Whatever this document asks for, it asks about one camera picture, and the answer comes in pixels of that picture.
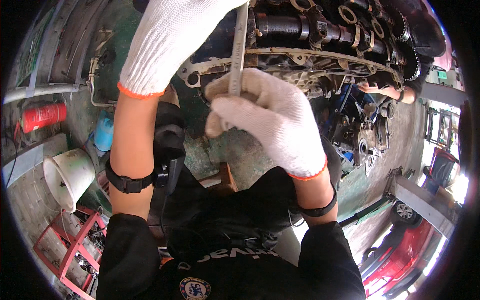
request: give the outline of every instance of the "fire extinguisher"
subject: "fire extinguisher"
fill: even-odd
[[[40,108],[27,109],[22,114],[20,124],[24,133],[29,133],[45,126],[63,122],[67,119],[65,104],[50,104]]]

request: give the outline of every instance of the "garage floor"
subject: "garage floor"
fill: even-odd
[[[113,0],[108,4],[99,21],[98,29],[112,29],[113,38],[105,44],[110,60],[98,70],[96,79],[96,101],[106,102],[118,97],[116,88],[121,68],[128,55],[130,42],[142,17],[132,6],[131,1]],[[89,50],[86,62],[93,55],[94,47]],[[220,162],[228,162],[237,186],[240,190],[249,188],[264,173],[275,166],[261,145],[248,133],[230,130],[218,138],[204,136],[204,124],[209,109],[198,97],[195,89],[189,89],[178,77],[172,79],[176,87],[180,106],[187,120],[185,164],[197,179],[218,172]],[[89,101],[89,93],[81,92],[64,95],[67,99],[68,118],[65,129],[71,133],[73,146],[82,146],[95,128],[100,109]],[[403,166],[404,170],[416,170],[414,180],[420,177],[421,154],[424,145],[425,108],[419,103],[412,105],[397,104],[396,114],[389,121],[390,149],[376,160],[369,177],[365,169],[352,171],[341,182],[338,191],[338,220],[344,220],[362,208],[378,200],[385,188],[385,178],[390,169]],[[87,150],[94,158],[97,170],[102,170],[106,158],[97,160],[89,144]],[[108,203],[102,198],[97,187],[92,185],[81,202],[98,202],[109,210]],[[355,255],[370,247],[388,225],[389,210],[372,217],[360,225],[345,229]]]

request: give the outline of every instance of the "red car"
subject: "red car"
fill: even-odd
[[[450,186],[459,174],[459,161],[436,148],[432,167],[425,168],[423,188],[436,194],[439,187]],[[379,295],[394,299],[407,290],[422,274],[442,235],[427,220],[403,202],[392,208],[394,226],[380,247],[368,249],[359,265],[367,298]]]

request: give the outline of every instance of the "sticker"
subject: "sticker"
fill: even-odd
[[[185,278],[180,282],[180,292],[186,300],[205,300],[210,295],[212,287],[208,282],[198,278]]]

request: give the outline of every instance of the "white work glove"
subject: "white work glove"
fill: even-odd
[[[290,176],[315,178],[327,165],[307,97],[297,87],[257,69],[243,70],[242,97],[229,96],[227,74],[206,87],[211,101],[205,133],[219,136],[221,123],[246,130]]]
[[[180,65],[227,12],[246,1],[150,0],[120,74],[120,91],[137,99],[163,95]]]

